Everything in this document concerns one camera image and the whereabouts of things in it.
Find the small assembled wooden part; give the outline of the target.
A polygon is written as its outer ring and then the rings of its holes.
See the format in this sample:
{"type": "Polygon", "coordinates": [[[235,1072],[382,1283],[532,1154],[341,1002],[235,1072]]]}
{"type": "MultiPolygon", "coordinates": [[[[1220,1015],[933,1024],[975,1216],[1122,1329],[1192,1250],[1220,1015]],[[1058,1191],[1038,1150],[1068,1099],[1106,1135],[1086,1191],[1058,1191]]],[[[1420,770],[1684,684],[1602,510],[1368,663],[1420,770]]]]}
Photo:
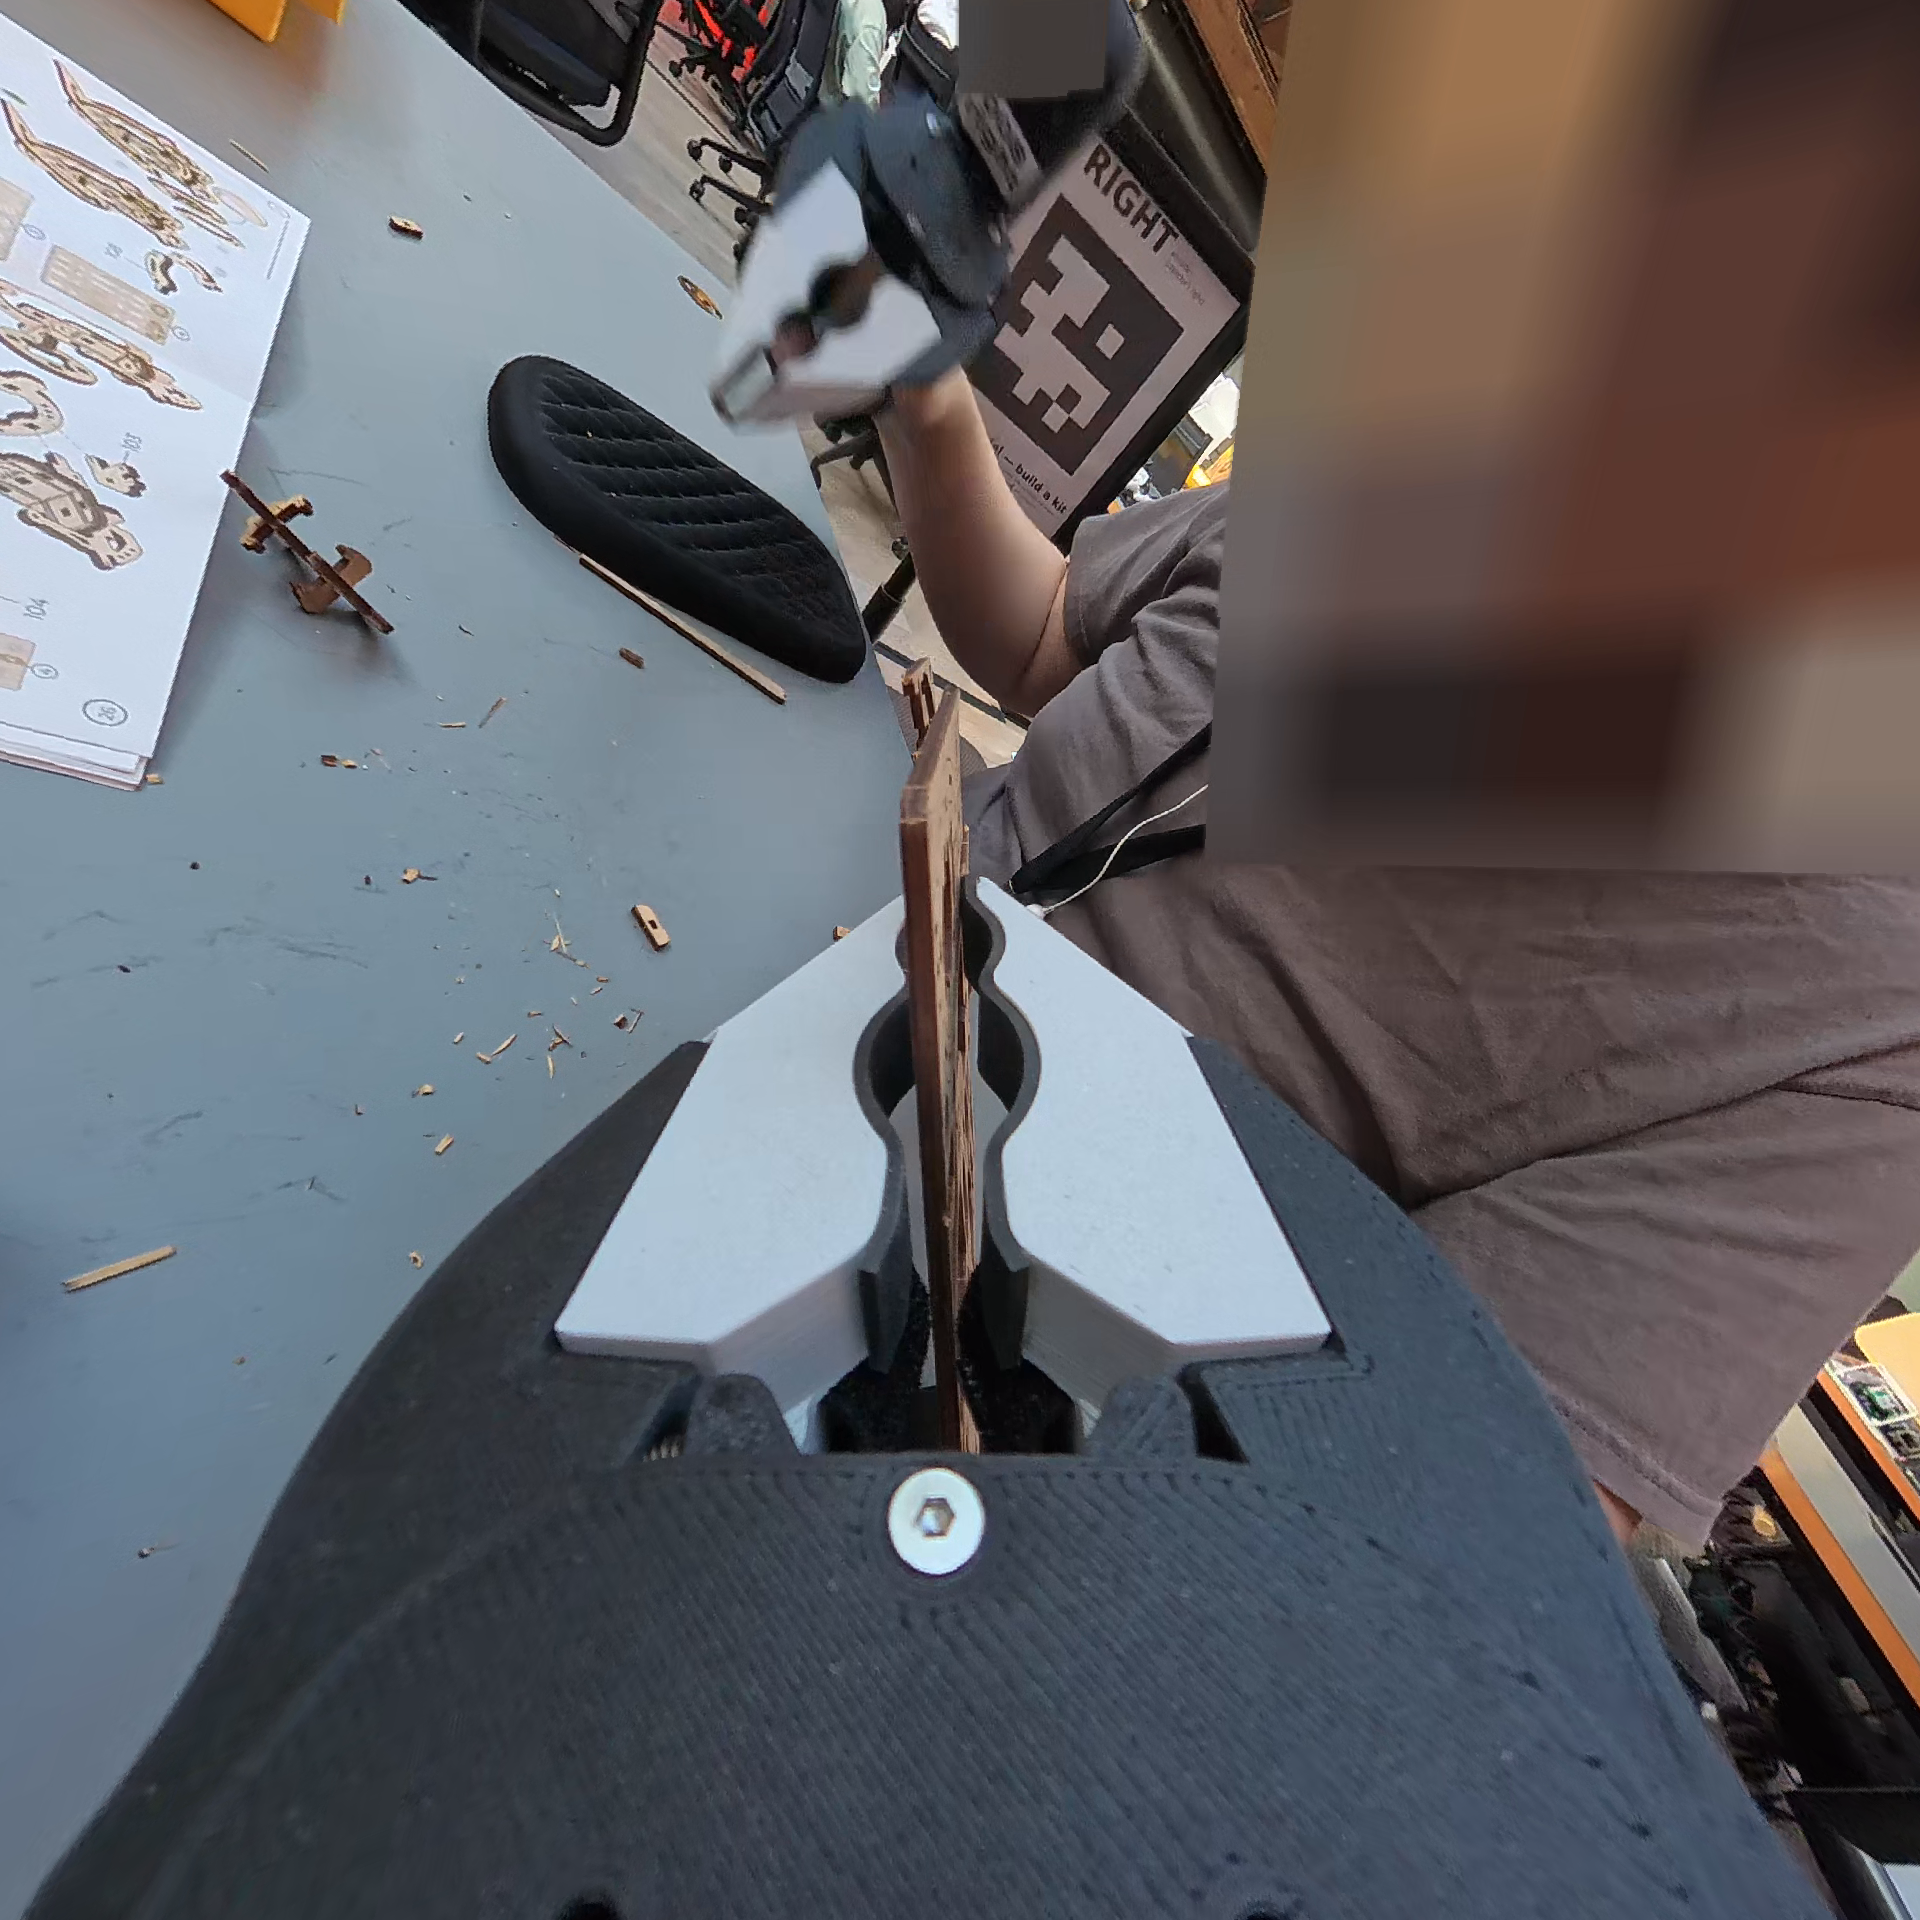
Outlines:
{"type": "Polygon", "coordinates": [[[245,510],[240,547],[256,559],[270,552],[286,559],[292,569],[286,585],[302,612],[348,612],[371,635],[394,635],[394,623],[367,599],[371,559],[349,545],[338,545],[330,559],[302,537],[299,523],[315,510],[308,496],[268,502],[230,468],[221,472],[221,482],[245,510]]]}

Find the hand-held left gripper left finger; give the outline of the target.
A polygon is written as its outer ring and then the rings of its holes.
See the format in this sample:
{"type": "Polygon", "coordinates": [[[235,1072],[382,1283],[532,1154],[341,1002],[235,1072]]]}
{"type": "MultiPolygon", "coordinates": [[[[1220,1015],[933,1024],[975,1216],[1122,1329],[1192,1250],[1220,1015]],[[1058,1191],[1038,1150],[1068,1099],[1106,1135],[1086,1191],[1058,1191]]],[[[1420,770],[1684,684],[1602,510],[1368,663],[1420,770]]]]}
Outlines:
{"type": "Polygon", "coordinates": [[[916,1296],[906,1153],[856,1048],[906,979],[886,903],[719,1024],[555,1324],[567,1354],[747,1377],[807,1455],[916,1296]]]}

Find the person's grey shirt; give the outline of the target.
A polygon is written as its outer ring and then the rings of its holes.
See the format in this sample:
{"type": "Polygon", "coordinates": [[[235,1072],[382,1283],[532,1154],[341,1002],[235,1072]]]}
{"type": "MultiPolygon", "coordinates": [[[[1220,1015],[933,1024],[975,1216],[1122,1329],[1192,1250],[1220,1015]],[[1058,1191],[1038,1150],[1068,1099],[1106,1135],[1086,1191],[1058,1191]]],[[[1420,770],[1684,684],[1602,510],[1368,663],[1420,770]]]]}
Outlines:
{"type": "Polygon", "coordinates": [[[1914,878],[1187,854],[1054,927],[1390,1193],[1688,1548],[1915,1255],[1914,878]]]}

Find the open instruction booklet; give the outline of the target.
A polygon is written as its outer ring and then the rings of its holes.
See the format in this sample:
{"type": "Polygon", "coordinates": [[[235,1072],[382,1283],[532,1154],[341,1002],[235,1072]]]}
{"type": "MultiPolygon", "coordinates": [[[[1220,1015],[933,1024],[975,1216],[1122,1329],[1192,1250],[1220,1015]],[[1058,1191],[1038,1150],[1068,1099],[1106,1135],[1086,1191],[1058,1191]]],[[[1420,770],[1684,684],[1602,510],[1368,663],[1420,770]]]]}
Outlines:
{"type": "Polygon", "coordinates": [[[3,752],[149,779],[308,222],[3,25],[3,752]]]}

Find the black-white marker board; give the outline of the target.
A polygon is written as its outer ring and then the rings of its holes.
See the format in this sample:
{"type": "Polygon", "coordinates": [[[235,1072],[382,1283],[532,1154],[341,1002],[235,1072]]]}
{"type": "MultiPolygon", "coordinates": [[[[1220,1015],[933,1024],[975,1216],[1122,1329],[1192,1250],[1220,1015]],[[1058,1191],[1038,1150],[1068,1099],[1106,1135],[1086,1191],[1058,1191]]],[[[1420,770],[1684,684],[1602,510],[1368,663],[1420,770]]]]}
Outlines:
{"type": "Polygon", "coordinates": [[[1016,216],[970,379],[1047,540],[1109,510],[1227,369],[1253,284],[1251,250],[1131,113],[1016,216]]]}

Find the laser-cut wooden parts sheet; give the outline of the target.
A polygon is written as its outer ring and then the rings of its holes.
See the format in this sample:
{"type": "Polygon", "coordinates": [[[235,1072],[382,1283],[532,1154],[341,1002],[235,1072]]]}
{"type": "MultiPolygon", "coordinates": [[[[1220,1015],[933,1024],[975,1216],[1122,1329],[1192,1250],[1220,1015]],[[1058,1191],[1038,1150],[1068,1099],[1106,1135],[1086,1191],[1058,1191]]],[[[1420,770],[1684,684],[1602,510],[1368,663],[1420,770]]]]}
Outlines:
{"type": "Polygon", "coordinates": [[[916,751],[901,795],[902,983],[919,1120],[919,1184],[940,1444],[981,1451],[960,1319],[975,1270],[975,1137],[963,900],[970,833],[963,809],[960,698],[925,660],[902,675],[916,751]]]}
{"type": "Polygon", "coordinates": [[[779,682],[774,682],[767,673],[749,663],[744,656],[736,654],[728,644],[719,642],[719,639],[702,623],[692,619],[686,612],[674,611],[655,595],[648,595],[632,584],[626,584],[618,576],[610,568],[587,556],[576,556],[578,564],[589,572],[602,585],[612,588],[619,596],[637,606],[643,612],[653,617],[659,624],[669,630],[674,635],[680,635],[686,642],[698,648],[706,658],[723,666],[736,680],[751,686],[764,699],[772,705],[786,703],[786,690],[779,682]]]}

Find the person's right forearm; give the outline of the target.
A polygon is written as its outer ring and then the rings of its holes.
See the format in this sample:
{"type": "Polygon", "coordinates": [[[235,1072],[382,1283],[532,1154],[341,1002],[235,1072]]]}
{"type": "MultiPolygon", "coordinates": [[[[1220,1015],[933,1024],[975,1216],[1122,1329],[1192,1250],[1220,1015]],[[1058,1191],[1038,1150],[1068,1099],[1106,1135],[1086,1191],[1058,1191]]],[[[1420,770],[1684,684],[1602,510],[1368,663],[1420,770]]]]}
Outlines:
{"type": "Polygon", "coordinates": [[[877,427],[947,650],[998,708],[1032,721],[1082,666],[1064,635],[1068,556],[1008,490],[965,371],[894,388],[877,427]]]}

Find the orange-edged desk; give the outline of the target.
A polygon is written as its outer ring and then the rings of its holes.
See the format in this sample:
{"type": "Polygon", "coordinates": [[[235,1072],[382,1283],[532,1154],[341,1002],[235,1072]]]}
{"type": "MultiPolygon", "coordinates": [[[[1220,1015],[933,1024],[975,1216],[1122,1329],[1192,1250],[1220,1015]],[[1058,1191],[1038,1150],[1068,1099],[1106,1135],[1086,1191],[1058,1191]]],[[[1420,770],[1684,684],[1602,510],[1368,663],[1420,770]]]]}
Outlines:
{"type": "Polygon", "coordinates": [[[1832,1648],[1917,1710],[1915,1312],[1898,1296],[1838,1346],[1768,1438],[1752,1488],[1832,1648]]]}

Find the black office chair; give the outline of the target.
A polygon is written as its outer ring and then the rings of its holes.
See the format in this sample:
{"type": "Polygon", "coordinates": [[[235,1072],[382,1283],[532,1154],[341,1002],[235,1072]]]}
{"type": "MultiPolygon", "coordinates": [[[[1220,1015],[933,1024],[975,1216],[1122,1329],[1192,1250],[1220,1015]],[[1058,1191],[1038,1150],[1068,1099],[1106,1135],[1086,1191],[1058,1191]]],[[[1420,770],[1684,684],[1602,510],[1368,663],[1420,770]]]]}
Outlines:
{"type": "Polygon", "coordinates": [[[662,2],[405,2],[518,107],[594,150],[631,130],[662,2]]]}

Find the row of black office chairs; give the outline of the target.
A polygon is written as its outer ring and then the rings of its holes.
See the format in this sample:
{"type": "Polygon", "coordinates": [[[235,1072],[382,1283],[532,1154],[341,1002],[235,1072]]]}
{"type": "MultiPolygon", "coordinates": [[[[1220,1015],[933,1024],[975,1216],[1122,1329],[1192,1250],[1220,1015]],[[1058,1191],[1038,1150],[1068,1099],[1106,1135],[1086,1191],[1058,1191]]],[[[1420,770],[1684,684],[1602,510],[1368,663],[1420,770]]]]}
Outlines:
{"type": "MultiPolygon", "coordinates": [[[[699,136],[688,145],[692,161],[708,159],[688,191],[692,201],[708,192],[731,204],[739,238],[744,241],[771,204],[771,185],[796,128],[823,105],[821,87],[837,2],[692,2],[679,4],[688,28],[688,52],[672,63],[680,76],[702,56],[708,79],[723,89],[736,145],[699,136]]],[[[885,4],[890,43],[896,8],[885,4]]]]}

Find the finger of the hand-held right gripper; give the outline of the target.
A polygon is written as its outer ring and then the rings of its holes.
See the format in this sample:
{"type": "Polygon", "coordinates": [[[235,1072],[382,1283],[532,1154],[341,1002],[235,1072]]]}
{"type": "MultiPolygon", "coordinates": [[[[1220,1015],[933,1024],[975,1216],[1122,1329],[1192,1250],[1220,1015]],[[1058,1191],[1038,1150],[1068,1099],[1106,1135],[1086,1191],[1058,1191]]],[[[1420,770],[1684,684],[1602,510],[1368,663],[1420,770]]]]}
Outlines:
{"type": "Polygon", "coordinates": [[[944,346],[927,304],[891,274],[740,280],[716,360],[716,415],[779,425],[869,410],[944,346]]]}
{"type": "Polygon", "coordinates": [[[736,289],[744,278],[791,284],[821,274],[877,274],[860,195],[832,162],[805,185],[782,192],[774,208],[759,219],[736,289]]]}

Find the scattered wood chips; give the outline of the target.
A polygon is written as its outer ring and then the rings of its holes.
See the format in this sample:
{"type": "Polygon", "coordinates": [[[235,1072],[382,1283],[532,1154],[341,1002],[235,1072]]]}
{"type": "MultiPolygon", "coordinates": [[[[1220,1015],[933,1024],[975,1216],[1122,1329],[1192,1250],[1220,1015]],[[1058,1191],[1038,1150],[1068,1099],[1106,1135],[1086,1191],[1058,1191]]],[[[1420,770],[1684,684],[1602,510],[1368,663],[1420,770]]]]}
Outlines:
{"type": "Polygon", "coordinates": [[[288,1095],[304,1132],[342,1124],[330,1162],[445,1174],[530,1154],[558,1115],[618,1081],[653,958],[631,907],[629,793],[646,675],[589,648],[534,648],[380,684],[378,714],[330,719],[299,772],[277,895],[288,1095]]]}

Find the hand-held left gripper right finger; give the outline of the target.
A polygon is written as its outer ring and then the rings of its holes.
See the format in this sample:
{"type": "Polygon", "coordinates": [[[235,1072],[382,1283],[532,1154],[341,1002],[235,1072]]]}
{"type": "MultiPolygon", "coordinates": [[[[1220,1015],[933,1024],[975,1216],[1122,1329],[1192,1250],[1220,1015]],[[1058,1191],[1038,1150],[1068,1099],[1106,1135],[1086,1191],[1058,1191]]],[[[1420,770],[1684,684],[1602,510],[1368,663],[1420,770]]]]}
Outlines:
{"type": "Polygon", "coordinates": [[[1322,1354],[1327,1312],[1192,1035],[975,886],[975,1337],[1075,1408],[1196,1363],[1322,1354]]]}

